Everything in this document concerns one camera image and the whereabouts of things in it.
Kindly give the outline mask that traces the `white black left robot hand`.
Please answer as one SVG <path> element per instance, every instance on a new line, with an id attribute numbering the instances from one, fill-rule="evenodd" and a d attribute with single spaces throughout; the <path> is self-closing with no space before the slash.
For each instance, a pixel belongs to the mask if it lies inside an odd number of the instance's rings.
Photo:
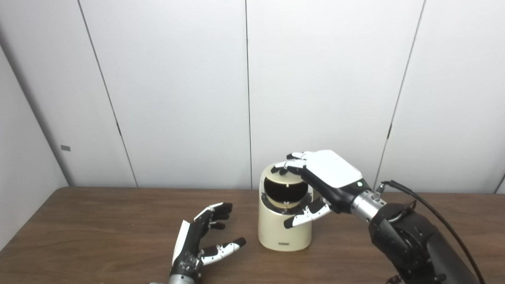
<path id="1" fill-rule="evenodd" d="M 239 237 L 234 241 L 200 247 L 202 238 L 210 230 L 226 228 L 222 220 L 229 219 L 232 209 L 232 203 L 220 202 L 204 208 L 191 222 L 182 221 L 172 255 L 170 284 L 198 283 L 204 266 L 221 261 L 245 246 L 246 239 Z"/>

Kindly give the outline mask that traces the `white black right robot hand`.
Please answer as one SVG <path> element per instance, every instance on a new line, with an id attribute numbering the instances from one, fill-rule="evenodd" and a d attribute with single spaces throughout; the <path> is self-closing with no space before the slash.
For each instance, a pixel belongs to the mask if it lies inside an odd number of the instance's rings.
<path id="1" fill-rule="evenodd" d="M 271 172 L 300 176 L 319 193 L 319 198 L 284 221 L 286 229 L 312 222 L 332 211 L 351 214 L 355 198 L 370 190 L 361 171 L 332 150 L 293 152 L 286 158 L 275 164 Z"/>

